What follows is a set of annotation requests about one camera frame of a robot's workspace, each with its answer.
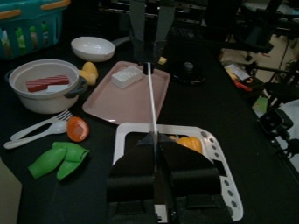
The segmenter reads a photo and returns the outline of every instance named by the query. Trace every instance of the white pot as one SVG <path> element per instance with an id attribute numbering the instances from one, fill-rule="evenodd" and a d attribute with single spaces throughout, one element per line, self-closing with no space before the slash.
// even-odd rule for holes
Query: white pot
<path id="1" fill-rule="evenodd" d="M 58 92 L 30 93 L 25 82 L 65 74 L 69 85 Z M 17 93 L 22 105 L 38 114 L 54 114 L 68 109 L 85 92 L 88 83 L 80 77 L 78 69 L 66 61 L 41 59 L 18 66 L 10 73 L 9 84 Z"/>

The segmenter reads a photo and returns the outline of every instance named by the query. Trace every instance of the pink tray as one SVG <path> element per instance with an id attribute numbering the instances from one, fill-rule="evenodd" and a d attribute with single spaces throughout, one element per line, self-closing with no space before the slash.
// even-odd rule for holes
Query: pink tray
<path id="1" fill-rule="evenodd" d="M 148 76 L 144 75 L 141 80 L 125 88 L 117 87 L 110 82 L 112 74 L 130 66 L 142 70 L 137 64 L 129 62 L 118 61 L 114 64 L 82 104 L 82 110 L 88 114 L 114 124 L 125 122 L 149 123 L 152 119 Z M 170 75 L 168 73 L 157 69 L 153 70 L 152 84 L 156 119 L 161 111 L 169 79 Z"/>

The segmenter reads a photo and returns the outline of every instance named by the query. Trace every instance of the white bowl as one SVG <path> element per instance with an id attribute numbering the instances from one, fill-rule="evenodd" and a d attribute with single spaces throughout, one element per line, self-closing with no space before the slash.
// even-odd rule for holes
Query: white bowl
<path id="1" fill-rule="evenodd" d="M 70 49 L 82 60 L 101 62 L 112 58 L 116 47 L 102 38 L 80 37 L 70 41 Z"/>

